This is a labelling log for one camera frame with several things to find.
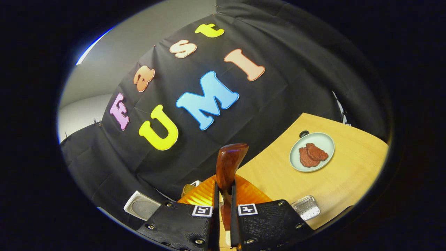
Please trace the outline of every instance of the peach letter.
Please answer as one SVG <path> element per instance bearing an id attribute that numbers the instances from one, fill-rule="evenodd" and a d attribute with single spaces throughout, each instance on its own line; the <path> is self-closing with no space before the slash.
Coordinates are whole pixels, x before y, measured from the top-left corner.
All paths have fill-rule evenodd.
<path id="1" fill-rule="evenodd" d="M 212 27 L 214 27 L 214 24 L 208 24 L 208 25 L 200 25 L 198 26 L 198 28 L 195 30 L 195 33 L 203 33 L 203 35 L 205 35 L 208 38 L 216 38 L 218 36 L 220 36 L 221 34 L 224 33 L 223 29 L 219 29 L 219 30 L 214 30 Z"/>
<path id="2" fill-rule="evenodd" d="M 127 109 L 125 108 L 125 105 L 122 103 L 122 100 L 124 100 L 124 95 L 120 93 L 118 94 L 118 96 L 115 99 L 115 102 L 113 102 L 113 105 L 110 108 L 110 114 L 115 116 L 115 119 L 121 125 L 121 130 L 124 131 L 128 125 L 128 122 L 130 121 L 130 118 L 128 116 L 124 116 L 124 113 L 127 112 Z"/>
<path id="3" fill-rule="evenodd" d="M 159 122 L 167 129 L 167 137 L 160 138 L 158 134 L 150 127 L 149 121 L 146 121 L 141 125 L 139 135 L 145 137 L 145 139 L 147 139 L 147 141 L 158 150 L 164 151 L 169 149 L 178 139 L 177 126 L 163 112 L 162 105 L 157 105 L 150 114 L 150 117 L 153 119 L 158 119 Z"/>
<path id="4" fill-rule="evenodd" d="M 233 62 L 236 66 L 242 69 L 248 75 L 249 81 L 258 79 L 265 72 L 265 67 L 258 66 L 253 61 L 249 60 L 242 54 L 241 49 L 231 51 L 224 57 L 224 61 Z"/>
<path id="5" fill-rule="evenodd" d="M 188 40 L 180 40 L 178 43 L 173 44 L 170 47 L 169 51 L 172 53 L 176 53 L 175 57 L 183 59 L 194 52 L 196 49 L 196 44 L 189 43 Z"/>
<path id="6" fill-rule="evenodd" d="M 136 85 L 136 89 L 139 92 L 143 92 L 149 85 L 149 82 L 152 81 L 154 76 L 155 70 L 151 70 L 145 65 L 141 66 L 136 71 L 135 76 L 133 77 L 133 83 Z"/>

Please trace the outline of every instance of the white wall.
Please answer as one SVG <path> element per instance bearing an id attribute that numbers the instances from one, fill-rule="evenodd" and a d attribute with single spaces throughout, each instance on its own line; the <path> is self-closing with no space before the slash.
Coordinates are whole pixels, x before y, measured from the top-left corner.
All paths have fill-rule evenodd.
<path id="1" fill-rule="evenodd" d="M 70 134 L 102 120 L 105 108 L 112 98 L 112 94 L 105 94 L 79 100 L 66 105 L 58 113 L 59 143 L 65 139 L 65 132 Z"/>

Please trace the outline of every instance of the black cloth backdrop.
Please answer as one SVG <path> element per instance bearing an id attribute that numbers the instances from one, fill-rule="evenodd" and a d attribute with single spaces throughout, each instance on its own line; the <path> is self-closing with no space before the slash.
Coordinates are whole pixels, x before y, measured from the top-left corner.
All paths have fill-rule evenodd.
<path id="1" fill-rule="evenodd" d="M 249 145 L 243 166 L 302 113 L 341 121 L 332 91 L 355 127 L 387 140 L 385 114 L 373 88 L 368 87 L 378 79 L 345 37 L 285 2 L 219 1 L 217 5 L 215 15 L 148 48 L 114 91 L 101 123 L 79 130 L 61 143 L 67 166 L 84 193 L 133 229 L 142 220 L 123 207 L 135 190 L 160 202 L 165 198 L 159 192 L 177 200 L 185 184 L 215 174 L 218 151 L 226 144 Z M 216 38 L 194 33 L 199 25 L 210 23 L 225 33 Z M 169 48 L 184 39 L 198 47 L 179 59 Z M 238 48 L 265 67 L 257 80 L 248 81 L 236 65 L 224 62 L 223 58 Z M 147 89 L 138 92 L 133 77 L 143 65 L 155 69 L 156 74 Z M 207 114 L 214 122 L 202 131 L 189 112 L 175 103 L 185 92 L 203 95 L 199 81 L 209 71 L 215 71 L 240 97 L 228 109 L 220 108 L 219 116 Z M 109 113 L 119 93 L 124 95 L 125 115 L 130 118 L 124 131 Z M 155 149 L 138 134 L 148 120 L 161 138 L 167 136 L 164 126 L 150 118 L 159 104 L 179 131 L 177 142 L 166 151 Z"/>

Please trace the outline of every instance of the brown patty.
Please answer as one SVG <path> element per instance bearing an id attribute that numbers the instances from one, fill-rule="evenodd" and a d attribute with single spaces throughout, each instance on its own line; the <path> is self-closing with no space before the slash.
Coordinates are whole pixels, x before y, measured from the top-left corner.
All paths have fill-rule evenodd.
<path id="1" fill-rule="evenodd" d="M 324 152 L 324 150 L 315 146 L 313 143 L 308 143 L 306 145 L 306 149 L 308 151 L 308 156 L 315 161 L 323 161 L 328 158 L 328 154 Z"/>
<path id="2" fill-rule="evenodd" d="M 320 161 L 312 160 L 308 156 L 308 151 L 307 151 L 306 147 L 299 148 L 299 153 L 301 155 L 300 161 L 301 161 L 302 165 L 304 165 L 304 167 L 315 167 L 315 166 L 319 165 Z"/>

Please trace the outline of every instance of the ceiling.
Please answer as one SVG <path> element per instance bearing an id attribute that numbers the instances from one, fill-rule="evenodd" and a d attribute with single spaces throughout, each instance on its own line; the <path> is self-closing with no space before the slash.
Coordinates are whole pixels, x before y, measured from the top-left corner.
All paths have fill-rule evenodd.
<path id="1" fill-rule="evenodd" d="M 81 64 L 73 66 L 59 109 L 113 93 L 145 52 L 189 23 L 214 14 L 215 5 L 216 0 L 165 0 L 118 24 L 96 43 Z"/>

